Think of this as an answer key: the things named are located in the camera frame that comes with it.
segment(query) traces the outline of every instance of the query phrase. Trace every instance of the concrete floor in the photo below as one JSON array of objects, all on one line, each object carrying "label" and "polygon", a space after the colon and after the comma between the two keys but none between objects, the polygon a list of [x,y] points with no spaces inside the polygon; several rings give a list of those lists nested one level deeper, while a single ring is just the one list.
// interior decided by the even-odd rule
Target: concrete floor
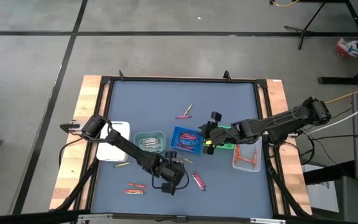
[{"label": "concrete floor", "polygon": [[[358,1],[352,1],[358,13]],[[0,0],[0,30],[71,31],[80,0]],[[303,27],[319,4],[274,7],[267,1],[241,0],[89,0],[80,30],[185,30],[285,32]],[[310,27],[316,31],[355,32],[345,5],[328,4]],[[62,62],[69,37],[0,36],[0,215],[10,212],[35,135]],[[309,96],[329,100],[358,86],[319,85],[320,76],[351,77],[358,58],[334,52],[336,37],[77,37],[24,211],[47,211],[58,172],[58,151],[67,135],[58,127],[71,120],[83,75],[275,78],[284,83],[289,106]],[[332,114],[350,108],[344,100],[329,105]],[[315,137],[349,134],[351,122]],[[322,141],[336,162],[353,158],[352,139]],[[308,141],[297,141],[301,151]],[[316,145],[313,159],[331,165]]]}]

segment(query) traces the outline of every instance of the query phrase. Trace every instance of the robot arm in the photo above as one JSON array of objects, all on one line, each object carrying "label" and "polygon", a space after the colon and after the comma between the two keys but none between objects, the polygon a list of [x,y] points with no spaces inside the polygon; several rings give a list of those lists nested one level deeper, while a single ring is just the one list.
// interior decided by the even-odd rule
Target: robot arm
[{"label": "robot arm", "polygon": [[253,144],[267,131],[269,141],[276,144],[287,139],[288,134],[306,126],[307,124],[326,124],[331,118],[324,102],[308,98],[301,105],[265,119],[246,119],[231,124],[230,129],[218,127],[222,115],[212,112],[213,121],[208,121],[199,128],[205,139],[211,144],[204,149],[204,153],[213,154],[216,146],[224,143]]},{"label": "robot arm", "polygon": [[114,130],[109,120],[99,115],[92,115],[92,117],[90,117],[81,130],[81,137],[87,141],[94,140],[106,123],[109,124],[109,133],[104,142],[118,147],[133,157],[144,171],[157,178],[162,177],[166,180],[168,183],[164,183],[161,187],[156,188],[161,189],[162,192],[173,195],[177,189],[177,185],[185,175],[183,164],[174,162],[171,159],[168,160],[160,154],[141,150],[126,138],[122,137],[118,131]]}]

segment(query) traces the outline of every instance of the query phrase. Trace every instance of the black floor line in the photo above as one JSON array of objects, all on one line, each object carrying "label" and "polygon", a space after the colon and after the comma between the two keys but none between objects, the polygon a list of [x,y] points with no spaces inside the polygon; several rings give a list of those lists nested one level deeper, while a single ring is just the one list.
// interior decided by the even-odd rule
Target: black floor line
[{"label": "black floor line", "polygon": [[0,35],[8,35],[8,36],[69,36],[72,35],[72,31],[8,31],[8,30],[0,30]]},{"label": "black floor line", "polygon": [[63,56],[63,61],[62,61],[61,67],[60,67],[60,71],[57,76],[55,86],[52,89],[52,94],[50,95],[50,98],[48,101],[47,110],[44,114],[44,118],[42,119],[37,138],[35,139],[35,143],[33,145],[30,162],[29,162],[29,165],[25,172],[25,176],[23,178],[22,185],[20,187],[16,202],[14,204],[14,208],[12,210],[13,215],[19,215],[22,213],[23,206],[25,203],[25,198],[27,197],[27,193],[29,192],[31,180],[34,176],[35,168],[37,167],[38,159],[40,157],[42,146],[44,144],[45,137],[47,135],[50,120],[52,118],[53,111],[55,109],[55,105],[56,105],[57,97],[59,95],[60,87],[62,86],[63,79],[66,74],[68,61],[70,60],[71,52],[73,51],[75,39],[77,36],[76,33],[78,32],[78,29],[80,28],[80,24],[81,24],[87,3],[88,3],[88,0],[82,1],[80,11],[78,13],[77,20],[76,20],[74,28],[73,28],[72,35],[70,37],[70,40],[68,41],[68,45],[66,48],[66,52]]},{"label": "black floor line", "polygon": [[[79,36],[219,36],[219,37],[299,37],[297,32],[220,31],[79,31]],[[309,37],[358,37],[358,32],[310,32]]]}]

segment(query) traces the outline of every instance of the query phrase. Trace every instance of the clear plastic container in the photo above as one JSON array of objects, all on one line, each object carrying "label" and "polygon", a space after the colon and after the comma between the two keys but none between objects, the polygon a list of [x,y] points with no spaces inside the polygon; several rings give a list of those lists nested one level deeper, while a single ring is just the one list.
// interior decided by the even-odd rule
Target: clear plastic container
[{"label": "clear plastic container", "polygon": [[[142,142],[140,141],[141,139],[145,139],[145,138],[158,138],[158,140],[160,140],[160,143],[152,145],[152,146],[157,146],[160,148],[158,148],[158,149],[145,148],[143,146]],[[165,135],[161,131],[154,131],[154,132],[148,132],[148,133],[137,133],[134,137],[134,144],[137,147],[141,148],[143,151],[160,153],[165,150]]]},{"label": "clear plastic container", "polygon": [[260,171],[262,159],[262,138],[253,144],[235,145],[233,153],[233,168],[248,172]]}]

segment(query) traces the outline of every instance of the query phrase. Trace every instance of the plastic container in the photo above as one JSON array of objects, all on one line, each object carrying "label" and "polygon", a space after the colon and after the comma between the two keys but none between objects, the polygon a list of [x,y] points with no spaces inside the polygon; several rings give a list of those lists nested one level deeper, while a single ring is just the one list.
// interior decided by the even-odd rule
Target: plastic container
[{"label": "plastic container", "polygon": [[[131,127],[128,122],[112,121],[112,128],[118,131],[126,140],[130,139]],[[107,135],[108,125],[105,124],[100,133],[100,138],[105,138]],[[110,145],[109,143],[99,143],[96,158],[101,161],[125,162],[128,159],[128,154],[116,146]]]},{"label": "plastic container", "polygon": [[[180,142],[182,142],[183,144],[187,144],[187,145],[194,145],[194,144],[198,144],[197,146],[185,146],[185,147],[181,147],[179,146],[179,135],[181,133],[184,132],[188,132],[188,134],[197,136],[198,139],[197,140],[185,140],[185,139],[181,139]],[[195,154],[200,154],[202,149],[203,149],[203,144],[201,144],[204,141],[204,138],[201,134],[199,134],[198,131],[192,130],[192,129],[188,129],[188,128],[183,128],[183,127],[179,127],[179,126],[175,126],[175,128],[173,129],[173,134],[172,134],[172,140],[171,140],[171,147],[174,149],[180,149],[186,152],[192,152]]]},{"label": "plastic container", "polygon": [[[218,127],[220,128],[226,128],[226,129],[231,129],[230,126],[221,126],[218,125]],[[204,146],[209,146],[209,142],[207,141],[206,143],[204,143]],[[234,144],[231,143],[226,143],[223,146],[216,146],[216,149],[234,149]]]},{"label": "plastic container", "polygon": [[[143,146],[141,143],[141,139],[145,138],[158,138],[160,140],[160,143],[152,145],[152,146],[159,146],[160,149],[147,149]],[[153,132],[147,132],[147,133],[137,133],[134,137],[134,144],[141,148],[143,151],[147,152],[156,152],[160,153],[165,150],[165,135],[161,131],[153,131]]]},{"label": "plastic container", "polygon": [[251,145],[241,144],[238,146],[239,150],[235,147],[233,152],[233,168],[248,172],[258,172],[262,158],[262,138],[258,138],[258,140]]}]

